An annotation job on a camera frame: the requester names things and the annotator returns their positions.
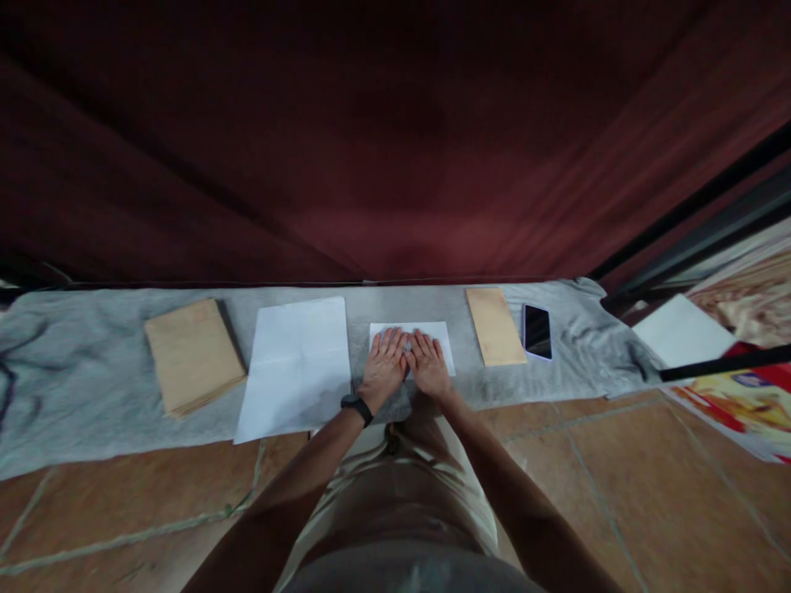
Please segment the person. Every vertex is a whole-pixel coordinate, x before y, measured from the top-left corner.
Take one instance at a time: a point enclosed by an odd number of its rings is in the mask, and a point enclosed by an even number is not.
[[[404,423],[363,430],[407,371],[428,399]],[[438,340],[418,330],[376,336],[356,396],[264,489],[185,593],[619,590],[453,388]],[[498,558],[494,515],[524,573]]]

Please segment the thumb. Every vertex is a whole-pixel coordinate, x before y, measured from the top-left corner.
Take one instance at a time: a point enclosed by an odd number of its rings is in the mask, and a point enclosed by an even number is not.
[[[405,352],[404,353],[404,358],[406,358],[406,363],[410,366],[410,369],[412,369],[412,371],[414,371],[416,369],[416,367],[418,366],[418,362],[417,362],[417,360],[415,360],[414,354],[412,353],[412,351],[409,350],[408,352]]]

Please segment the watch strap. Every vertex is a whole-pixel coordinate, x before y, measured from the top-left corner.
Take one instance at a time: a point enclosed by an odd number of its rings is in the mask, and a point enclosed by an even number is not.
[[[363,421],[365,422],[365,426],[363,428],[368,426],[368,424],[370,424],[373,421],[373,414],[371,413],[371,409],[368,407],[368,404],[366,404],[360,398],[354,398],[349,401],[341,401],[340,407],[356,409],[360,414],[360,416],[363,417]]]

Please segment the brown envelope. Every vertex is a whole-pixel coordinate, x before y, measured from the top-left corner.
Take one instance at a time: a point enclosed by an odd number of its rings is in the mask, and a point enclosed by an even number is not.
[[[499,288],[467,288],[467,302],[487,367],[527,364],[527,355],[505,295]]]
[[[247,376],[214,299],[154,317],[145,330],[168,416],[183,418]]]

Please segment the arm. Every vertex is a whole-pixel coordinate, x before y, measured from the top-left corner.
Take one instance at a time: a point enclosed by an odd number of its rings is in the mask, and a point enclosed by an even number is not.
[[[619,591],[566,520],[453,389],[439,340],[415,331],[406,359],[470,458],[525,573],[548,591]]]
[[[408,334],[388,329],[373,340],[357,391],[376,414],[404,380],[402,356]],[[341,410],[275,477],[223,537],[183,593],[271,591],[294,542],[355,439],[363,419]]]

